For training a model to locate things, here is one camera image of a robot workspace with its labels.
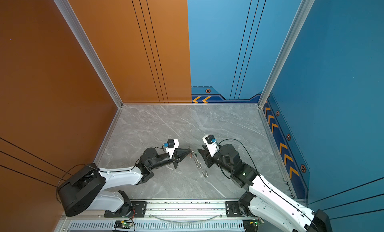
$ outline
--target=wire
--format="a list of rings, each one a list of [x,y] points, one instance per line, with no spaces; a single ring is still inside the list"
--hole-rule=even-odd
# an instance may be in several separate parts
[[[228,177],[225,173],[224,173],[224,171],[223,171],[223,168],[220,166],[220,169],[221,169],[221,172],[223,173],[223,175],[225,176],[225,177],[227,177],[228,179],[230,179],[230,177]]]
[[[228,177],[225,173],[224,173],[224,171],[223,171],[223,157],[221,157],[221,163],[220,163],[220,169],[221,169],[221,172],[223,173],[223,175],[225,176],[225,177],[227,177],[228,179],[231,179],[230,177]]]
[[[219,144],[221,144],[223,141],[226,141],[226,140],[230,140],[230,139],[224,139],[222,140]],[[244,147],[245,151],[248,153],[248,150],[245,148],[245,146],[243,145],[243,143],[241,143],[241,145]],[[253,162],[253,159],[251,157],[251,155],[248,153],[249,155],[249,158],[252,160],[252,163],[253,163],[253,166],[255,167],[256,169],[256,165],[255,163]],[[296,208],[296,206],[294,206],[293,204],[291,204],[289,201],[287,201],[285,198],[283,198],[281,195],[279,195],[278,193],[276,193],[274,190],[272,190],[270,187],[268,187],[268,185],[266,185],[266,183],[263,181],[262,177],[260,176],[260,173],[257,171],[256,169],[256,172],[257,172],[257,175],[260,177],[261,181],[264,183],[264,185],[270,189],[272,192],[274,192],[277,196],[279,196],[280,198],[282,198],[285,202],[287,202],[288,204],[290,204],[292,207],[294,207],[297,211],[299,211],[302,215],[304,215],[305,217],[307,217],[307,219],[316,227],[317,231],[319,231],[319,229],[317,228],[317,226],[314,224],[314,222],[306,215],[306,214],[303,214],[303,212],[301,210],[299,210],[298,208]]]
[[[128,219],[130,219],[130,220],[132,221],[132,223],[133,223],[133,226],[135,227],[135,228],[133,229],[133,232],[135,232],[135,230],[136,230],[136,225],[135,225],[135,222],[133,222],[133,219],[131,219],[131,218],[129,218],[129,217],[128,217]]]
[[[165,221],[165,222],[168,222],[168,223],[175,223],[175,224],[200,224],[200,223],[207,222],[207,221],[209,221],[209,220],[213,220],[214,218],[219,217],[219,216],[222,215],[222,214],[218,214],[218,215],[216,215],[216,216],[214,216],[214,217],[212,217],[212,218],[209,218],[209,219],[204,219],[204,220],[194,220],[194,221],[190,221],[190,220],[188,220],[188,221],[183,221],[183,222],[179,222],[179,221],[175,221],[175,220],[166,220],[166,219],[162,219],[162,218],[159,218],[159,217],[157,217],[157,216],[155,216],[155,215],[153,215],[153,214],[149,214],[149,215],[152,216],[152,217],[154,217],[154,218],[156,218],[156,219],[158,219],[158,220],[162,220],[162,221]]]
[[[296,208],[296,206],[294,206],[293,204],[291,204],[288,200],[286,200],[285,198],[283,198],[281,195],[279,195],[278,193],[276,193],[274,190],[272,190],[270,187],[268,187],[268,185],[266,185],[266,183],[263,181],[262,177],[259,176],[260,179],[262,180],[262,182],[265,184],[265,186],[271,190],[272,192],[274,192],[277,196],[279,196],[280,198],[282,198],[285,202],[287,202],[288,204],[290,204],[292,207],[294,207],[297,211],[299,211],[302,215],[304,215],[305,217],[307,217],[307,219],[316,227],[316,230],[319,231],[318,227],[314,224],[314,222],[306,215],[304,214],[301,210],[299,210],[298,208]]]
[[[51,186],[55,187],[53,184],[50,184],[50,183],[47,183],[47,182],[45,182],[45,181],[42,181],[42,180],[36,179],[36,178],[34,178],[34,177],[31,177],[31,176],[29,176],[29,175],[23,174],[23,173],[21,173],[21,172],[18,172],[18,171],[16,171],[16,170],[13,170],[13,169],[11,169],[11,168],[5,167],[5,166],[3,166],[3,165],[1,165],[1,164],[0,164],[0,167],[3,167],[3,168],[5,168],[5,169],[9,169],[9,170],[11,170],[11,171],[13,171],[13,172],[16,172],[16,173],[19,173],[19,174],[25,175],[26,177],[30,177],[30,178],[32,178],[32,179],[35,179],[35,180],[37,180],[37,181],[40,181],[40,182],[43,182],[43,183],[45,183],[45,184],[49,184],[49,185],[51,185]]]
[[[46,162],[46,163],[52,165],[53,167],[58,168],[59,170],[65,172],[65,170],[63,170],[63,169],[61,169],[61,168],[59,168],[59,167],[57,167],[57,166],[51,164],[50,162],[45,161],[45,160],[42,159],[42,158],[39,158],[38,156],[34,155],[33,153],[30,153],[30,152],[26,151],[25,149],[20,148],[19,146],[15,145],[15,144],[13,144],[13,143],[11,143],[11,142],[9,142],[8,140],[5,140],[5,139],[3,139],[3,138],[1,138],[1,137],[0,137],[0,139],[3,140],[3,141],[5,141],[5,142],[7,142],[7,143],[9,143],[9,144],[11,144],[11,145],[13,145],[13,146],[15,146],[15,147],[18,148],[18,149],[21,149],[22,151],[24,151],[24,152],[26,152],[26,153],[28,153],[28,154],[30,154],[30,155],[32,155],[32,156],[35,156],[36,158],[38,158],[38,159],[40,159],[40,160],[42,160],[42,161],[44,161],[44,162]]]
[[[257,175],[260,175],[260,173],[257,171],[257,168],[256,168],[256,165],[255,165],[255,162],[253,161],[253,159],[252,159],[251,155],[249,154],[248,150],[245,148],[245,146],[244,146],[244,144],[243,144],[243,143],[241,143],[241,142],[240,142],[240,141],[238,141],[237,139],[224,139],[224,140],[222,140],[220,143],[218,143],[217,145],[221,144],[223,141],[226,141],[226,140],[235,140],[235,141],[239,142],[239,143],[240,143],[240,144],[243,146],[243,148],[244,148],[244,149],[245,149],[245,151],[247,152],[247,154],[248,154],[249,158],[251,159],[251,161],[252,161],[252,163],[253,163],[253,166],[255,167],[255,170],[256,170],[256,173],[257,173]]]
[[[131,168],[131,169],[127,169],[127,170],[119,170],[119,171],[109,171],[110,173],[116,173],[116,172],[125,172],[125,171],[131,171],[131,170],[133,170],[133,168],[137,165],[137,162],[139,161],[140,159],[137,159],[136,160],[136,162],[135,162],[135,165],[133,165],[133,167]],[[66,174],[70,174],[69,172],[72,170],[72,169],[74,169],[75,167],[77,167],[77,166],[79,166],[79,165],[84,165],[84,166],[87,166],[87,167],[89,167],[89,168],[91,168],[91,169],[94,169],[94,170],[97,170],[98,172],[102,172],[102,173],[108,173],[108,171],[102,171],[102,170],[100,170],[99,168],[94,168],[94,167],[92,167],[92,166],[90,166],[90,165],[88,165],[88,164],[77,164],[77,165],[75,165],[74,167],[72,167],[70,170],[68,170],[67,172],[65,172],[65,174],[60,178],[60,180],[59,180],[59,182],[57,183],[57,186],[56,186],[56,200],[57,200],[57,202],[59,202],[59,204],[62,204],[60,201],[59,201],[59,198],[57,197],[57,195],[58,195],[58,188],[59,188],[59,184],[60,184],[60,182],[63,180],[63,178],[64,178],[64,176],[66,175]]]
[[[66,171],[65,174],[60,178],[59,182],[57,183],[57,186],[56,186],[56,190],[55,190],[55,196],[56,196],[56,200],[57,202],[59,202],[59,204],[62,204],[60,201],[59,201],[59,198],[57,197],[57,194],[59,193],[58,189],[59,189],[59,184],[60,182],[63,180],[64,176],[67,175],[72,169],[74,169],[75,167],[79,166],[79,165],[84,165],[84,166],[87,166],[86,164],[77,164],[75,165],[74,167],[72,167],[70,170]]]
[[[38,168],[38,167],[36,167],[36,166],[31,165],[30,163],[27,163],[27,162],[25,162],[25,161],[22,161],[21,159],[18,159],[18,158],[16,158],[16,157],[13,157],[13,156],[10,155],[10,154],[7,154],[7,153],[5,153],[5,152],[3,152],[3,151],[0,151],[0,152],[3,153],[3,154],[8,155],[8,156],[11,157],[11,158],[17,159],[17,160],[20,161],[20,162],[23,162],[23,163],[25,163],[25,164],[27,164],[27,165],[30,165],[30,166],[32,166],[32,167],[38,169],[38,170],[41,170],[42,172],[46,172],[45,170],[42,170],[42,169],[40,169],[40,168]],[[54,176],[54,177],[56,177],[56,178],[58,178],[58,179],[60,179],[60,177],[57,177],[56,175],[51,174],[50,172],[46,172],[46,173],[47,173],[47,174],[50,174],[50,175],[52,175],[52,176]]]
[[[155,148],[162,149],[164,152],[166,152],[165,148],[163,148],[163,147],[164,147],[164,145],[161,146],[161,148],[160,147],[155,147]]]

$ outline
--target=metal coil spring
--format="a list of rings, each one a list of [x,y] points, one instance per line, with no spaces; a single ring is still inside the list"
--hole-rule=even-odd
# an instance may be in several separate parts
[[[195,151],[194,151],[190,146],[189,146],[188,148],[191,150],[192,159],[195,161],[196,166],[197,166],[197,169],[202,169],[202,167],[201,167],[201,163],[200,163],[199,160],[197,159]]]

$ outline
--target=black joint housing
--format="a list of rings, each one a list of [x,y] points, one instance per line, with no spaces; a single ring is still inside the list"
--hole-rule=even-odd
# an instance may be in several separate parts
[[[243,193],[243,195],[238,200],[240,213],[243,216],[249,217],[252,215],[251,211],[249,210],[249,206],[251,205],[251,200],[255,197],[256,197],[256,195],[247,191],[247,192]]]
[[[65,215],[75,216],[89,207],[105,184],[98,171],[95,164],[84,166],[57,188]]]
[[[331,221],[324,211],[317,210],[311,225],[307,229],[308,232],[332,232]]]
[[[167,144],[169,149],[175,147],[175,141],[173,139],[168,139]]]
[[[206,138],[205,138],[205,140],[207,141],[207,143],[209,143],[209,144],[213,144],[213,142],[212,142],[212,139],[214,139],[215,137],[212,135],[212,134],[210,134],[210,135],[208,135]]]

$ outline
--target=spring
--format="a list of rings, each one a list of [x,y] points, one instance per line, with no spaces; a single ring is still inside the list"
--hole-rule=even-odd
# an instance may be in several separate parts
[[[191,150],[192,159],[195,161],[195,164],[196,164],[196,166],[197,166],[197,169],[202,169],[202,167],[201,167],[201,163],[200,163],[199,160],[197,159],[195,151],[194,151],[190,146],[189,146],[188,148]]]
[[[207,170],[203,169],[203,172],[202,172],[203,176],[206,178],[208,177],[208,173],[207,173]]]

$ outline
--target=aluminum frame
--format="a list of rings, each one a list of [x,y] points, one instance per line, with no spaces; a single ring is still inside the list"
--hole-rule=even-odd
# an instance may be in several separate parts
[[[72,33],[76,37],[81,48],[83,49],[93,68],[95,69],[96,73],[99,75],[100,80],[103,82],[103,85],[107,89],[113,102],[118,108],[122,107],[123,102],[111,79],[109,78],[107,71],[105,71],[105,68],[102,62],[100,61],[96,51],[94,50],[91,42],[89,41],[87,34],[85,33],[78,18],[76,17],[76,14],[74,13],[70,3],[68,2],[68,0],[54,0],[54,2],[59,8],[68,26],[71,28]]]
[[[122,111],[122,107],[118,107],[118,110],[116,111],[116,114],[115,116],[113,117],[113,120],[112,120],[112,123],[111,125],[109,126],[109,129],[107,131],[107,133],[105,134],[105,137],[103,139],[103,142],[101,143],[100,145],[100,148],[93,160],[93,162],[98,166],[99,165],[99,162],[101,160],[101,157],[103,156],[104,154],[104,151],[105,151],[105,148],[107,147],[107,144],[108,144],[108,141],[109,139],[111,138],[111,135],[113,133],[113,130],[115,129],[115,126],[118,122],[118,119],[120,117],[120,114],[121,114],[121,111]]]
[[[279,77],[281,69],[283,68],[285,61],[289,53],[291,52],[293,44],[295,43],[296,38],[299,35],[301,28],[303,27],[305,19],[307,18],[314,1],[315,0],[301,0],[295,18],[292,21],[291,27],[289,28],[283,46],[281,47],[280,53],[277,56],[275,65],[272,68],[271,74],[269,75],[268,80],[263,89],[262,95],[260,96],[258,103],[260,108],[264,106],[269,94],[271,93],[272,88],[275,85],[277,78]]]
[[[285,168],[283,160],[281,159],[281,155],[280,155],[279,149],[277,148],[277,145],[275,143],[275,139],[273,137],[273,134],[272,134],[272,132],[271,132],[271,130],[269,128],[268,122],[267,122],[267,120],[266,120],[266,118],[264,116],[263,109],[259,108],[258,111],[259,111],[260,118],[261,118],[261,120],[263,122],[263,126],[264,126],[264,129],[266,131],[266,135],[268,137],[269,143],[271,144],[273,154],[275,155],[276,162],[279,165],[279,169],[281,171],[281,174],[283,175],[284,180],[287,182],[288,187],[289,187],[292,195],[296,198],[297,197],[296,192],[295,192],[295,190],[293,188],[291,179],[289,178],[289,174],[288,174],[288,172],[287,172],[287,170]]]

